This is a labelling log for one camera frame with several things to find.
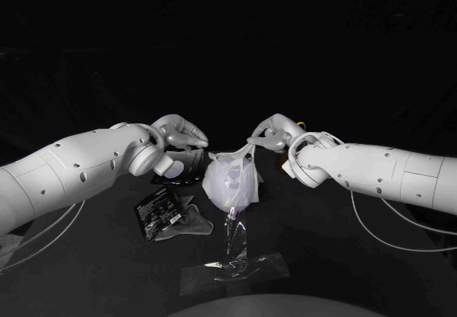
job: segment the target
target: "plastic bag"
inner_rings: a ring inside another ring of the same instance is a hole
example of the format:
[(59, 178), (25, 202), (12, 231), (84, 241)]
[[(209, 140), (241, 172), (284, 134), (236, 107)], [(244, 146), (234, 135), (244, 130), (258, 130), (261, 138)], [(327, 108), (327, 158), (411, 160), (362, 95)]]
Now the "plastic bag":
[(202, 186), (216, 207), (234, 215), (260, 201), (254, 153), (252, 144), (234, 153), (209, 153), (213, 161), (206, 169)]

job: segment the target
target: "black table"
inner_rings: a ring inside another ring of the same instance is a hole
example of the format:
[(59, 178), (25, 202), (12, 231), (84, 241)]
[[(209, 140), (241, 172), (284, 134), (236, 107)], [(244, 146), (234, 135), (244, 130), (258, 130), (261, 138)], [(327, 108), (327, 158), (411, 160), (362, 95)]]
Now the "black table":
[[(417, 254), (381, 244), (358, 222), (350, 194), (333, 180), (307, 188), (275, 169), (277, 154), (257, 150), (265, 180), (260, 203), (247, 209), (248, 256), (280, 253), (290, 278), (252, 285), (252, 293), (288, 293), (346, 302), (386, 316), (454, 316), (456, 272), (440, 254)], [(209, 236), (177, 235), (144, 243), (133, 206), (157, 190), (153, 174), (123, 175), (114, 187), (85, 202), (65, 235), (33, 259), (0, 275), (6, 316), (167, 316), (222, 293), (179, 296), (180, 269), (222, 260), (225, 213), (200, 183), (173, 189), (215, 224)], [(409, 225), (371, 196), (355, 194), (366, 226), (386, 241), (435, 248), (422, 229)], [(392, 203), (407, 215), (401, 203)], [(26, 239), (61, 216), (39, 218)], [(72, 217), (43, 239), (19, 250), (23, 258), (56, 237)]]

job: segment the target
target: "gray cloth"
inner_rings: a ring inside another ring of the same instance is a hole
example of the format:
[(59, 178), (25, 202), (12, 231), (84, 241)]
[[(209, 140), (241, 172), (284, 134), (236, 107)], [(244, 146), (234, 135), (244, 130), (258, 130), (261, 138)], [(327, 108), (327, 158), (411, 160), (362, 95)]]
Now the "gray cloth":
[(183, 214), (176, 223), (163, 230), (157, 236), (154, 241), (162, 241), (170, 239), (173, 236), (179, 234), (211, 234), (213, 229), (213, 224), (209, 220), (206, 220), (198, 210), (198, 206), (189, 204), (193, 196), (177, 197), (177, 202), (183, 207)]

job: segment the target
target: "black background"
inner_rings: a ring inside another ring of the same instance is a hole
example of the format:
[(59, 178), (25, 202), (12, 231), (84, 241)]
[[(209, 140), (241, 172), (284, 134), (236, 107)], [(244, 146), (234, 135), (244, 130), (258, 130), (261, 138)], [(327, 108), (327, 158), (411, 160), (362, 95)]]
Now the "black background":
[(456, 21), (453, 1), (17, 2), (0, 12), (0, 164), (173, 113), (211, 151), (281, 113), (345, 142), (457, 157)]

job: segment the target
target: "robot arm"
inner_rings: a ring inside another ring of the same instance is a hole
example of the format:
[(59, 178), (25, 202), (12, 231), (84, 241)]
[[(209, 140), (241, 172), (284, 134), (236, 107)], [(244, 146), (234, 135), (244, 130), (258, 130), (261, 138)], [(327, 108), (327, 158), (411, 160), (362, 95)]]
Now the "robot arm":
[(120, 175), (159, 175), (173, 165), (167, 145), (208, 146), (203, 132), (179, 115), (153, 125), (127, 122), (81, 133), (0, 167), (0, 236), (107, 190)]
[[(275, 130), (287, 133), (284, 125), (275, 126)], [(264, 138), (251, 137), (248, 142), (281, 150), (274, 137), (265, 132)], [(316, 188), (333, 178), (353, 192), (457, 215), (457, 158), (376, 145), (345, 144), (327, 132), (301, 130), (301, 135), (290, 140), (281, 143), (283, 148), (285, 144), (290, 146), (283, 169), (306, 186)]]

